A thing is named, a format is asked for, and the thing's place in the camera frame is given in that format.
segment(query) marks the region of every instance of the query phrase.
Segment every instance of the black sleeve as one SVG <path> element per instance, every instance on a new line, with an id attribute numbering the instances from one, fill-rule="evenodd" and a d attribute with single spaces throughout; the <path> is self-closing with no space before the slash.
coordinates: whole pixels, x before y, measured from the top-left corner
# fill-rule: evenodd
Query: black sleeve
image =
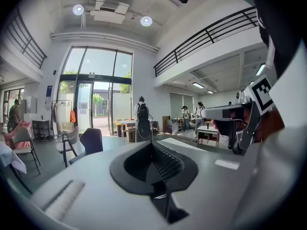
<path id="1" fill-rule="evenodd" d="M 275 46 L 274 64 L 279 78 L 293 58 L 300 39 L 306 43 L 302 21 L 304 0 L 254 0 L 265 30 L 260 29 L 263 42 L 271 36 Z"/>

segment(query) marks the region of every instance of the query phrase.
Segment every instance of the orange bag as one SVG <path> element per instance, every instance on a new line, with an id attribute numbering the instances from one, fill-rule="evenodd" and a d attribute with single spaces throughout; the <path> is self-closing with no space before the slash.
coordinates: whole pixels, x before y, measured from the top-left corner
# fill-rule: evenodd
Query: orange bag
<path id="1" fill-rule="evenodd" d="M 76 115 L 75 115 L 75 112 L 71 110 L 71 123 L 75 123 L 75 122 L 76 122 Z"/>

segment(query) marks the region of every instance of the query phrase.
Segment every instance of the pink cloth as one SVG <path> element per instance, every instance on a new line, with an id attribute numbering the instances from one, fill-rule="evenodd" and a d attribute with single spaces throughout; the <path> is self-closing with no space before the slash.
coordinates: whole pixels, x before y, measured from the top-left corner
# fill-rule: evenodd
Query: pink cloth
<path id="1" fill-rule="evenodd" d="M 26 127 L 28 130 L 30 130 L 31 125 L 32 125 L 32 122 L 27 123 L 27 122 L 24 122 L 24 121 L 20 121 L 19 124 L 17 125 L 17 127 L 11 133 L 4 135 L 5 144 L 7 146 L 11 147 L 10 146 L 10 139 L 17 133 L 17 130 L 20 127 Z M 16 149 L 17 148 L 30 147 L 30 142 L 29 141 L 18 142 L 14 146 L 15 146 Z"/>

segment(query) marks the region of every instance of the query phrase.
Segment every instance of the round pendant light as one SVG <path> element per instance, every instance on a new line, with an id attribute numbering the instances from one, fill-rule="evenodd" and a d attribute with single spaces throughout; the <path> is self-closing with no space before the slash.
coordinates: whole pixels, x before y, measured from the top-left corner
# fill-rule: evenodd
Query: round pendant light
<path id="1" fill-rule="evenodd" d="M 141 24 L 143 26 L 150 26 L 152 23 L 153 23 L 153 20 L 149 16 L 144 16 L 143 18 L 141 18 Z"/>
<path id="2" fill-rule="evenodd" d="M 81 4 L 76 4 L 73 9 L 72 12 L 75 15 L 82 15 L 84 13 L 84 7 Z"/>

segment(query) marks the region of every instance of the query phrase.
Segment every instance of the metal railing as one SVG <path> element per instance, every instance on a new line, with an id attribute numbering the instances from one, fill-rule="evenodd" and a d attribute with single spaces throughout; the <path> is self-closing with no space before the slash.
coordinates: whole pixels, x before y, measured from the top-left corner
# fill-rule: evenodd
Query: metal railing
<path id="1" fill-rule="evenodd" d="M 221 39 L 259 26 L 256 13 L 256 7 L 247 8 L 228 15 L 200 30 L 153 67 L 155 76 L 159 76 L 183 59 Z"/>
<path id="2" fill-rule="evenodd" d="M 4 29 L 4 33 L 11 43 L 35 66 L 42 67 L 44 59 L 47 58 L 36 41 L 32 38 L 30 32 L 24 24 L 19 9 L 15 9 Z"/>

